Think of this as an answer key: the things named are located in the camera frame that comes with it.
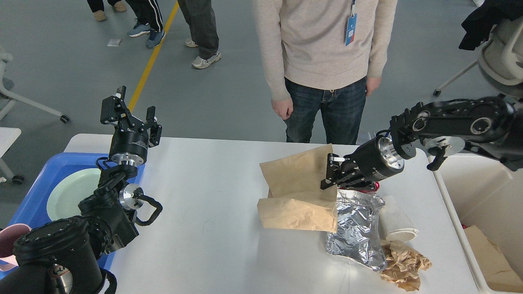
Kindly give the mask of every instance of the beige sweater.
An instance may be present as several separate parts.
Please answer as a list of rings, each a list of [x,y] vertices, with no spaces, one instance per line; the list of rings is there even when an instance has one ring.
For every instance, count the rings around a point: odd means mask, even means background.
[[[397,0],[356,0],[354,41],[345,46],[351,0],[253,0],[272,99],[290,98],[285,80],[324,90],[380,77]]]

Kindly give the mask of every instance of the yellow floor line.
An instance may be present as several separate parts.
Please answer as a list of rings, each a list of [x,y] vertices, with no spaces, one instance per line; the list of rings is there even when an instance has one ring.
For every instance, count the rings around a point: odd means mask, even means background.
[[[169,15],[169,19],[167,20],[167,23],[165,24],[164,31],[167,37],[167,32],[169,31],[170,25],[173,23],[174,16],[176,15],[176,12],[178,11],[178,1],[175,2],[173,11],[171,11]],[[158,56],[158,53],[160,52],[160,49],[162,48],[163,41],[153,50],[153,54],[151,55],[151,58],[149,58],[149,62],[147,63],[147,66],[145,67],[145,70],[142,73],[142,77],[140,78],[140,81],[138,82],[138,86],[136,86],[136,89],[134,90],[134,94],[132,95],[131,101],[129,102],[128,108],[130,111],[133,111],[134,106],[136,105],[136,102],[138,102],[138,99],[140,98],[140,94],[142,93],[143,86],[145,85],[145,82],[147,82],[147,78],[149,77],[149,74],[151,72],[151,69],[153,68],[154,62],[156,61],[156,57]]]

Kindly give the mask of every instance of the gray floor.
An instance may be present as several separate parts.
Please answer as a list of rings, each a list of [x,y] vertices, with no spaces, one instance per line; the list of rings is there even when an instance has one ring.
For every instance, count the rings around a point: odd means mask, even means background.
[[[167,22],[174,2],[159,0]],[[223,59],[205,70],[191,68],[197,50],[187,48],[188,26],[178,12],[133,114],[144,118],[150,105],[165,137],[285,141],[285,124],[270,106],[250,1],[215,1]],[[472,0],[399,0],[383,82],[367,100],[361,131],[388,127],[390,117],[418,101],[434,101],[433,90],[472,62],[477,54],[461,51],[461,22],[476,7]],[[152,50],[146,37],[129,38],[131,10],[106,7],[107,20],[94,21],[85,1],[0,2],[0,44],[14,56],[5,77],[13,92],[68,114],[71,122],[18,103],[0,120],[1,127],[22,130],[2,157],[26,181],[0,184],[0,228],[23,200],[44,163],[64,150],[78,133],[111,133],[99,123],[101,100],[128,87],[128,100]],[[109,39],[121,46],[107,47]],[[474,69],[439,97],[496,95]],[[324,143],[321,120],[313,143]]]

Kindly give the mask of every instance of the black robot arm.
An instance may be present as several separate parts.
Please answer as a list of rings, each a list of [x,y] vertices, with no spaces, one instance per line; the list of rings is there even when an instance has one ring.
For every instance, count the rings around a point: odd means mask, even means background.
[[[427,166],[431,171],[462,150],[498,160],[512,171],[523,167],[521,102],[485,97],[418,103],[393,116],[390,129],[380,133],[386,135],[378,134],[352,154],[329,154],[321,188],[373,190],[373,182],[403,170],[404,160],[416,155],[412,143],[417,140],[435,156]]]
[[[82,216],[56,220],[21,236],[13,253],[19,267],[0,280],[0,293],[99,293],[107,279],[105,293],[116,291],[116,278],[96,262],[129,244],[137,225],[151,224],[162,205],[144,195],[128,179],[138,174],[138,166],[147,160],[147,150],[160,142],[162,126],[147,110],[143,123],[131,115],[124,103],[126,88],[104,99],[100,121],[115,127],[109,157],[97,160],[101,169],[98,188],[78,207]],[[147,221],[137,217],[144,202],[156,208]]]

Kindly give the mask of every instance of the blue tray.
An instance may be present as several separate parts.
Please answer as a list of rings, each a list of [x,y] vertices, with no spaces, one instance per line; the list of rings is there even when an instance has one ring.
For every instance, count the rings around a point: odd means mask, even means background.
[[[38,228],[51,222],[47,215],[47,200],[53,189],[63,179],[78,171],[87,168],[96,168],[96,160],[100,157],[107,157],[101,153],[59,153],[51,157],[43,166],[42,171],[35,180],[35,183],[25,196],[18,207],[9,225],[14,223],[25,223],[31,228]],[[130,183],[140,183],[145,165],[138,167],[138,176],[129,179]],[[98,266],[109,269],[114,258],[114,252],[109,255],[104,254],[98,260]],[[7,276],[11,271],[0,272],[0,279]]]

